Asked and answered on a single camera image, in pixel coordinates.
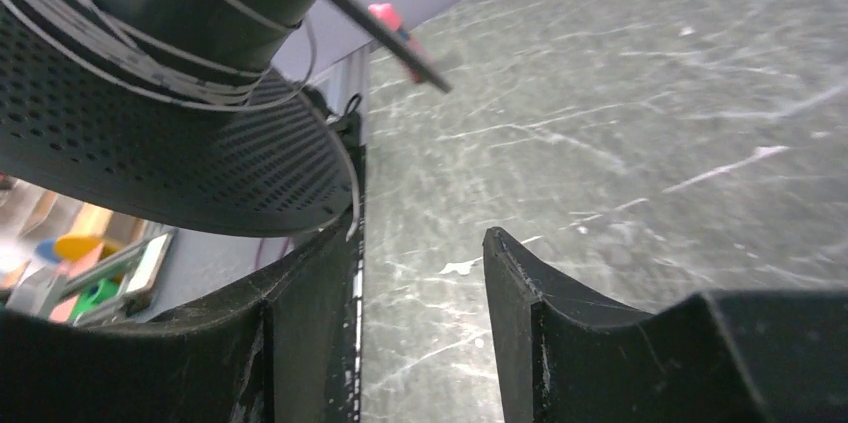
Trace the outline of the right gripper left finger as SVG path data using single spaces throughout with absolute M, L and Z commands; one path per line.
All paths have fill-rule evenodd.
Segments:
M 1 313 L 5 422 L 349 422 L 349 221 L 144 323 Z

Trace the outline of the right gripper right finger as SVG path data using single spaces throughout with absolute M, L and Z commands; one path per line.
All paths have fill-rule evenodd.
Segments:
M 651 314 L 483 240 L 508 422 L 843 422 L 847 295 L 710 290 Z

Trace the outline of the black cable spool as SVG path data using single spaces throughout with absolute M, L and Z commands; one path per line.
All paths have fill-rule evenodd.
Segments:
M 120 213 L 224 235 L 325 226 L 358 190 L 272 58 L 317 0 L 1 0 L 1 170 Z M 442 91 L 356 0 L 330 0 Z

